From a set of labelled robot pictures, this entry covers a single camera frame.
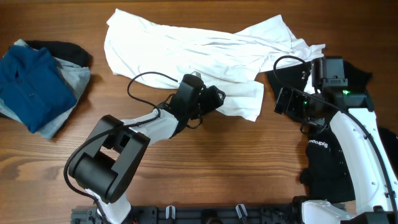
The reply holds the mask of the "white t-shirt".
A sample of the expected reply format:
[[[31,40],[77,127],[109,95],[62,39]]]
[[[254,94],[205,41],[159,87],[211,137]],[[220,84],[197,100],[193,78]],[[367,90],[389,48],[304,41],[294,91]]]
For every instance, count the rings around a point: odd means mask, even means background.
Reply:
[[[225,93],[221,113],[250,121],[262,108],[259,73],[323,55],[323,45],[296,38],[281,16],[234,34],[156,24],[120,9],[107,25],[104,52],[114,74],[153,88],[176,89],[184,75],[198,72],[206,86]]]

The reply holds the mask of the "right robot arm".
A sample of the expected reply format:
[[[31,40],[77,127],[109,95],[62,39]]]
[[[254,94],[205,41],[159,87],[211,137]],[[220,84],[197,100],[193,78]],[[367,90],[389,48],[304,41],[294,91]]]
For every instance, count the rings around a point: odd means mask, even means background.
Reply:
[[[356,200],[354,217],[324,200],[301,206],[303,223],[397,223],[397,177],[377,130],[373,103],[366,91],[324,87],[308,94],[280,89],[276,113],[294,114],[308,135],[329,129],[341,147]]]

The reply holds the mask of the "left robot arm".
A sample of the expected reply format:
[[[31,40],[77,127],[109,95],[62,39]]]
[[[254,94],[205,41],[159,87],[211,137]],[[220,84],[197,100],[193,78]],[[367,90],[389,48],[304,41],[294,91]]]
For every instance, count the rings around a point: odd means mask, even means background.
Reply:
[[[155,208],[134,208],[126,195],[146,149],[173,138],[189,121],[202,121],[223,105],[225,97],[216,86],[206,86],[200,77],[186,74],[176,93],[150,104],[149,114],[125,120],[103,116],[63,170],[66,184],[94,203],[74,209],[71,223],[156,223]]]

